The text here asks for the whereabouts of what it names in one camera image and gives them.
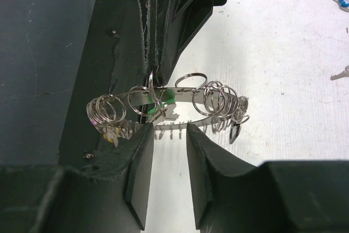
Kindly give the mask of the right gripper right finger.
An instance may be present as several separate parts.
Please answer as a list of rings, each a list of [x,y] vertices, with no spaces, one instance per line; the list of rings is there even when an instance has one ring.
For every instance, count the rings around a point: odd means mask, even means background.
[[[195,226],[201,232],[348,232],[348,161],[253,166],[186,130]]]

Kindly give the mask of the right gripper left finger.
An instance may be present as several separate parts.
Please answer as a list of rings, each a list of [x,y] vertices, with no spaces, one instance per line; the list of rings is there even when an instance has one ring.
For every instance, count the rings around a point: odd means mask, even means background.
[[[143,230],[154,126],[82,169],[1,166],[2,230]]]

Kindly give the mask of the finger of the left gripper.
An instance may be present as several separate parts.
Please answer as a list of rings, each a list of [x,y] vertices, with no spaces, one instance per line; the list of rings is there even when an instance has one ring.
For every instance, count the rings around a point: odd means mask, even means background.
[[[137,0],[140,11],[143,72],[156,77],[157,51],[157,0]]]
[[[213,11],[213,0],[154,0],[154,81],[166,85],[177,61]]]

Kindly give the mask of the round metal keyring disc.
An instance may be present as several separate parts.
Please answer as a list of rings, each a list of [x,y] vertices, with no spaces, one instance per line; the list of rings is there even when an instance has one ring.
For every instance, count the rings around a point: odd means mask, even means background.
[[[197,127],[211,126],[214,133],[229,128],[230,142],[250,118],[247,97],[220,81],[209,81],[204,73],[183,75],[173,87],[156,88],[149,80],[147,86],[134,86],[123,94],[103,94],[87,104],[86,114],[104,139],[117,145],[119,139],[130,139],[142,127],[127,119],[130,113],[145,118],[160,132],[184,129],[175,112],[177,103],[188,103],[203,117],[193,122]]]

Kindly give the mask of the green tag key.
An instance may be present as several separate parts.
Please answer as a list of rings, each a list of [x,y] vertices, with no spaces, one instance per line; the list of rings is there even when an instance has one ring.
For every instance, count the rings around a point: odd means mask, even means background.
[[[175,113],[175,95],[164,92],[161,94],[161,102],[156,102],[155,107],[148,111],[147,122],[152,122],[154,126],[165,121],[176,121],[179,114]]]

